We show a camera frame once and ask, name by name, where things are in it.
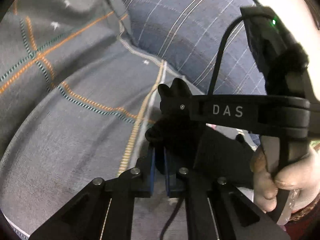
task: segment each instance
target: human hand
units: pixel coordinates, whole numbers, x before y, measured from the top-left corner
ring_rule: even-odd
[[[320,155],[312,148],[301,160],[283,168],[272,179],[266,156],[258,147],[250,163],[253,171],[254,203],[264,212],[275,209],[278,189],[300,189],[292,213],[309,205],[320,191]]]

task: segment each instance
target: white trim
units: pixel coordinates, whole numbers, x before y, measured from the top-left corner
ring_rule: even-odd
[[[182,66],[178,69],[178,71],[180,71],[184,64],[188,61],[188,59],[190,58],[190,56],[192,55],[193,51],[196,49],[196,46],[199,44],[199,42],[201,41],[201,39],[203,38],[203,36],[205,35],[205,33],[209,30],[209,28],[215,23],[215,21],[219,18],[219,16],[229,7],[229,5],[233,2],[234,0],[231,0],[230,3],[228,3],[228,5],[218,14],[218,16],[209,24],[209,26],[204,30],[204,32],[202,33],[202,35],[199,37],[198,41],[196,42],[196,44],[193,46],[190,54],[188,55],[188,57],[186,58],[186,60],[184,61],[184,63],[182,64]]]
[[[244,24],[241,26],[241,28],[238,30],[238,32],[235,34],[235,36],[232,37],[232,39],[229,41],[229,43],[226,45],[225,49],[223,50],[223,52],[226,51],[226,49],[229,47],[229,45],[231,44],[231,42],[234,40],[234,38],[238,35],[238,33],[241,31],[241,29],[244,27]],[[204,71],[201,73],[201,75],[207,70],[207,68],[210,66],[210,64],[213,62],[213,60],[215,59],[215,57],[218,55],[218,51],[217,53],[213,56],[213,58],[211,59],[211,61],[209,62],[209,64],[205,67]],[[199,85],[204,79],[205,77],[210,73],[210,71],[214,68],[214,65],[212,65],[212,67],[209,69],[209,71],[204,75],[204,77],[198,82],[197,85]]]
[[[188,8],[195,2],[196,0],[193,0],[184,10],[183,12],[179,15],[178,19],[174,22],[174,24],[171,26],[166,38],[164,39],[164,42],[162,43],[162,46],[157,54],[157,56],[160,56],[160,52],[162,51],[163,46],[165,45],[167,39],[169,38],[169,35],[171,33],[171,31],[173,30],[173,28],[175,27],[176,23],[178,22],[178,20],[183,16],[183,14],[185,13],[186,10],[188,10]]]
[[[170,45],[171,45],[171,43],[172,43],[172,41],[173,41],[173,38],[176,36],[176,34],[177,34],[178,30],[180,29],[180,27],[182,26],[182,24],[185,22],[185,20],[188,18],[188,16],[194,11],[194,9],[196,9],[196,8],[198,7],[198,5],[199,5],[200,3],[202,3],[202,1],[203,1],[203,0],[200,0],[200,1],[190,10],[190,12],[188,12],[188,14],[185,16],[185,18],[184,18],[184,19],[182,20],[182,22],[179,24],[178,28],[175,30],[173,36],[171,37],[170,42],[169,42],[169,44],[167,45],[167,48],[165,49],[165,51],[164,51],[164,53],[162,54],[161,58],[164,57],[164,54],[167,52],[168,48],[170,47]]]
[[[20,233],[24,234],[25,236],[27,236],[28,238],[30,237],[29,234],[27,234],[25,231],[23,231],[22,229],[20,229],[19,227],[17,227],[9,218],[7,218],[5,215],[4,215],[5,219],[9,222],[9,224],[14,227],[16,230],[18,230]]]
[[[151,14],[152,14],[153,11],[158,7],[158,5],[161,3],[161,1],[162,1],[162,0],[160,0],[160,1],[156,4],[156,6],[153,8],[153,10],[149,13],[149,15],[148,15],[148,17],[147,17],[147,19],[146,19],[146,22],[144,23],[143,29],[142,29],[142,31],[141,31],[141,33],[140,33],[140,36],[139,36],[139,39],[138,39],[138,45],[139,45],[139,42],[140,42],[142,33],[143,33],[144,29],[145,29],[146,26],[147,26],[147,23],[148,23],[148,20],[149,20]]]

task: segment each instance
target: screw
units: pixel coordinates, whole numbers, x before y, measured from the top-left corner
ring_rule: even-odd
[[[227,179],[225,177],[218,178],[218,183],[220,185],[225,185],[227,183]]]
[[[94,178],[94,179],[92,180],[92,183],[93,183],[94,185],[100,185],[100,184],[102,184],[102,182],[103,182],[103,179],[102,179],[102,178]]]
[[[130,170],[130,172],[131,172],[132,174],[134,174],[134,175],[137,175],[137,174],[140,173],[140,169],[139,169],[139,168],[132,168],[132,169]]]
[[[180,168],[179,169],[180,174],[186,175],[188,172],[189,172],[189,170],[187,168]]]

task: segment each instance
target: striped pattern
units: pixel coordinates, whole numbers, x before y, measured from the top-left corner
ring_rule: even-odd
[[[139,45],[139,42],[140,42],[140,39],[141,39],[141,36],[142,36],[142,34],[143,34],[143,31],[144,31],[144,29],[146,28],[146,26],[147,26],[147,23],[148,23],[148,20],[149,20],[149,18],[150,18],[150,16],[151,16],[151,14],[155,11],[155,9],[157,8],[157,6],[161,3],[161,1],[162,0],[159,0],[159,2],[157,2],[157,4],[156,4],[156,6],[152,9],[152,11],[149,13],[149,15],[148,15],[148,17],[147,17],[147,19],[146,19],[146,22],[144,23],[144,25],[143,25],[143,28],[142,28],[142,31],[141,31],[141,33],[140,33],[140,35],[139,35],[139,38],[138,38],[138,45]]]
[[[238,24],[238,25],[234,28],[234,30],[231,32],[231,34],[230,34],[230,36],[229,36],[229,39],[228,39],[229,42],[226,44],[226,47],[225,47],[224,51],[226,51],[226,49],[229,47],[229,45],[231,44],[231,42],[235,39],[235,37],[238,35],[238,33],[239,33],[239,32],[241,31],[241,29],[244,27],[244,24],[242,24],[242,26],[238,29],[239,26],[240,26],[240,24]],[[216,59],[217,55],[218,55],[218,52],[216,52],[216,54],[214,54],[213,58],[210,60],[210,62],[209,62],[208,65],[205,67],[205,69],[202,71],[202,73],[198,76],[198,78],[197,78],[195,81],[193,81],[193,84],[194,84],[195,86],[198,86],[198,85],[204,80],[204,78],[211,72],[211,70],[214,68],[215,62],[214,62],[214,63],[212,63],[212,62]]]
[[[256,67],[256,64],[254,63],[251,68],[249,69],[249,71],[247,72],[247,74],[245,75],[245,77],[242,79],[242,81],[240,82],[240,84],[237,86],[236,90],[233,92],[233,94],[239,94],[243,88],[243,86],[245,85],[245,82],[247,79],[250,78],[250,74],[253,71],[253,69]]]
[[[223,12],[230,6],[230,4],[232,4],[234,0],[231,0],[227,6],[225,8],[222,9],[222,11],[219,12],[218,16],[215,17],[215,19],[208,25],[208,27],[204,30],[204,32],[201,34],[201,36],[199,37],[199,39],[197,40],[197,42],[194,44],[192,50],[190,51],[188,57],[185,59],[184,63],[181,65],[180,68],[178,68],[178,71],[180,71],[183,66],[185,65],[185,63],[188,61],[188,59],[190,58],[191,54],[195,51],[196,46],[199,44],[199,42],[201,41],[201,39],[203,38],[203,36],[207,33],[207,31],[209,30],[209,28],[216,22],[216,20],[218,20],[218,18],[223,14]]]
[[[4,85],[0,87],[0,94],[2,94],[6,89],[17,80],[20,75],[22,75],[28,68],[30,68],[35,63],[35,60],[31,60],[27,64],[25,64],[17,73],[15,73]]]
[[[240,56],[240,58],[237,60],[237,62],[233,65],[233,67],[231,68],[229,74],[227,75],[227,77],[231,74],[231,72],[234,70],[234,68],[238,65],[239,61],[241,60],[241,58],[243,57],[243,55],[246,53],[246,51],[249,49],[249,47],[247,47],[245,49],[245,51],[242,53],[242,55]],[[222,87],[222,85],[225,83],[225,81],[227,80],[227,77],[223,80],[223,82],[221,83],[220,86],[218,86],[217,88],[214,89],[213,93],[216,92],[220,87]]]
[[[170,41],[168,42],[168,44],[167,44],[167,46],[166,46],[166,48],[165,48],[165,50],[164,50],[161,58],[164,57],[165,53],[167,52],[169,46],[171,45],[174,37],[176,36],[176,34],[177,34],[178,30],[180,29],[180,27],[182,26],[182,24],[186,21],[186,19],[189,17],[189,15],[198,7],[198,5],[201,4],[202,1],[203,1],[203,0],[200,0],[200,1],[199,1],[195,6],[193,6],[193,7],[189,10],[189,12],[187,13],[187,10],[189,9],[189,6],[190,6],[193,2],[190,3],[190,5],[181,13],[181,15],[179,16],[179,18],[180,18],[183,14],[186,14],[186,13],[187,13],[187,15],[183,18],[183,20],[181,20],[179,26],[176,28],[175,32],[173,33]],[[167,37],[169,37],[169,35],[172,33],[173,27],[178,23],[179,18],[178,18],[178,19],[176,20],[176,22],[173,24],[173,26],[172,26],[171,30],[169,31]]]

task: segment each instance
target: gray fabric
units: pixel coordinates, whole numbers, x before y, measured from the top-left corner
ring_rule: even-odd
[[[227,26],[252,0],[123,0],[138,45],[167,60],[206,93]],[[264,94],[263,76],[247,45],[243,23],[229,38],[216,94]]]
[[[17,0],[0,24],[0,208],[21,235],[145,152],[144,132],[159,118],[151,90],[179,75],[130,45],[121,22],[130,31],[121,3]],[[152,199],[136,202],[133,240],[157,239],[171,214],[163,178],[156,185]],[[186,237],[182,210],[166,239]]]

